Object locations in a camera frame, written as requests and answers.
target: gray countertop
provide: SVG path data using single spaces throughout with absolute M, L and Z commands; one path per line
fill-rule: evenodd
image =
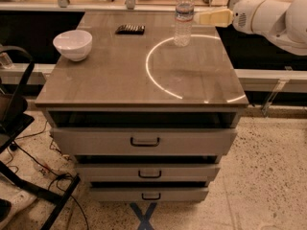
M 144 25 L 145 33 L 115 34 L 122 24 Z M 248 104 L 214 27 L 193 25 L 183 48 L 173 43 L 169 11 L 87 11 L 79 29 L 92 33 L 92 51 L 80 62 L 61 57 L 37 106 Z

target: plastic bottle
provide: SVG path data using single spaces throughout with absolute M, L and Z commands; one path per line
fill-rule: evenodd
M 12 60 L 9 57 L 8 53 L 6 53 L 6 52 L 0 53 L 0 68 L 11 69 L 13 67 L 14 67 L 14 65 L 13 65 Z
M 193 0 L 177 0 L 174 43 L 179 47 L 189 44 L 194 15 Z

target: white bowl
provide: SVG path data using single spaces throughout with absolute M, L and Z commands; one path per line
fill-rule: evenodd
M 73 61 L 80 61 L 91 51 L 92 39 L 91 33 L 87 31 L 73 30 L 58 34 L 53 42 L 61 55 Z

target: black remote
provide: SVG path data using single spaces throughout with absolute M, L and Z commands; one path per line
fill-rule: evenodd
M 118 35 L 143 35 L 145 32 L 145 26 L 137 26 L 137 25 L 121 25 L 116 30 L 116 34 Z

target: water bottle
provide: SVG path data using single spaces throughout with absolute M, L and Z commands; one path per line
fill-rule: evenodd
M 179 47 L 189 44 L 194 15 L 193 0 L 177 0 L 174 43 Z

